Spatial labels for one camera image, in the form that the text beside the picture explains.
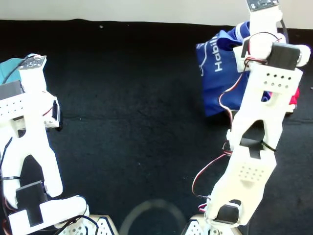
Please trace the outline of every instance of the blue fabric bag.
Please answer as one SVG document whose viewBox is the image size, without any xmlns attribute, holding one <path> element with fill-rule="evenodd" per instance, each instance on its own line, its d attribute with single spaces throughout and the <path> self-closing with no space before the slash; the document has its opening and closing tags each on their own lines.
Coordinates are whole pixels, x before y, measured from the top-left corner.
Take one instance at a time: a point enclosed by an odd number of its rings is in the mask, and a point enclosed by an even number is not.
<svg viewBox="0 0 313 235">
<path fill-rule="evenodd" d="M 244 38 L 250 36 L 249 22 L 237 25 L 229 32 L 221 30 L 210 41 L 197 44 L 197 58 L 202 76 L 203 99 L 205 114 L 212 116 L 223 112 L 218 98 L 225 90 L 230 88 L 239 78 L 233 48 L 241 46 Z M 237 87 L 225 93 L 222 98 L 223 105 L 231 110 L 239 110 L 249 72 L 245 72 Z M 264 93 L 263 101 L 270 98 Z"/>
</svg>

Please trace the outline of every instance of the white wall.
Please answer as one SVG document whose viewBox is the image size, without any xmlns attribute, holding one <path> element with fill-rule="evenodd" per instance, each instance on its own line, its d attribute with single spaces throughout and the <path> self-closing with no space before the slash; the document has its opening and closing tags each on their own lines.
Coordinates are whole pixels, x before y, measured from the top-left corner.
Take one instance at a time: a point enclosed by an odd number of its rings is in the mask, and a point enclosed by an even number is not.
<svg viewBox="0 0 313 235">
<path fill-rule="evenodd" d="M 280 0 L 290 28 L 313 29 L 312 0 Z M 246 0 L 0 0 L 3 20 L 144 21 L 236 25 Z"/>
</svg>

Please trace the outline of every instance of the black carpet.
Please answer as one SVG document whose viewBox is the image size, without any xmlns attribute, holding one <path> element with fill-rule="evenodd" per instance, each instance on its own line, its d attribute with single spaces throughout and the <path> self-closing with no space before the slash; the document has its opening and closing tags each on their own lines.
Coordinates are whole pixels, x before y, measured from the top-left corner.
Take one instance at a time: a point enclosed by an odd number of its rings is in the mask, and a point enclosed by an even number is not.
<svg viewBox="0 0 313 235">
<path fill-rule="evenodd" d="M 47 55 L 48 90 L 64 112 L 63 131 L 48 133 L 64 184 L 62 197 L 83 195 L 92 214 L 110 215 L 117 228 L 132 208 L 150 199 L 173 203 L 186 220 L 197 213 L 203 201 L 192 195 L 191 184 L 221 154 L 227 122 L 224 116 L 204 116 L 195 44 L 222 28 L 228 27 L 0 22 L 0 61 L 30 52 Z M 294 44 L 310 44 L 312 35 L 290 30 Z M 304 69 L 298 109 L 285 120 L 277 168 L 251 235 L 312 233 L 312 62 Z M 217 162 L 196 190 L 209 194 L 226 166 L 227 159 Z M 40 178 L 35 168 L 28 160 L 24 182 Z M 169 213 L 155 210 L 144 213 L 130 234 L 180 230 Z"/>
</svg>

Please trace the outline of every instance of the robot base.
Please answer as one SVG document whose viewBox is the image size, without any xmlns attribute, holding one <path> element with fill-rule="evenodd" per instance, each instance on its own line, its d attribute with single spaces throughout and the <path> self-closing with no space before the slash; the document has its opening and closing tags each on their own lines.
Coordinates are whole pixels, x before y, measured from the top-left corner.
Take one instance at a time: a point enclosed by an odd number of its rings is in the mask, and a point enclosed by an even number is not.
<svg viewBox="0 0 313 235">
<path fill-rule="evenodd" d="M 99 226 L 98 235 L 118 235 L 118 231 L 108 215 L 90 215 Z M 86 219 L 79 219 L 76 223 L 65 228 L 61 235 L 94 235 L 96 226 Z"/>
<path fill-rule="evenodd" d="M 190 218 L 181 235 L 242 235 L 238 228 L 223 231 L 211 228 L 205 221 L 204 215 L 194 215 Z"/>
</svg>

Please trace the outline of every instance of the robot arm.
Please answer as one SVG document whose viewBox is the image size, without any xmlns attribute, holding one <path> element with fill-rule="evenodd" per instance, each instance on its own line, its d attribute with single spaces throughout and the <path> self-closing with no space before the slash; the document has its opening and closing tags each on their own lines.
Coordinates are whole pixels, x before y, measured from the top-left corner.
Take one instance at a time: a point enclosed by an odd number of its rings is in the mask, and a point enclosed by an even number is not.
<svg viewBox="0 0 313 235">
<path fill-rule="evenodd" d="M 8 216 L 13 235 L 25 235 L 77 215 L 88 215 L 83 197 L 50 200 L 63 191 L 61 176 L 46 128 L 62 121 L 56 97 L 46 91 L 43 66 L 46 57 L 36 55 L 20 67 L 21 81 L 0 86 L 0 152 L 3 196 L 16 209 Z M 42 168 L 44 181 L 20 185 L 25 158 L 32 155 Z"/>
<path fill-rule="evenodd" d="M 265 185 L 276 167 L 275 149 L 282 133 L 282 121 L 311 50 L 304 45 L 284 44 L 276 24 L 282 19 L 277 0 L 247 0 L 251 37 L 234 49 L 238 72 L 250 70 L 240 110 L 227 133 L 232 155 L 224 175 L 207 199 L 209 225 L 220 231 L 246 225 L 259 206 Z M 265 60 L 249 62 L 247 58 Z M 262 102 L 264 91 L 271 92 Z M 263 140 L 243 138 L 256 121 L 264 122 Z"/>
</svg>

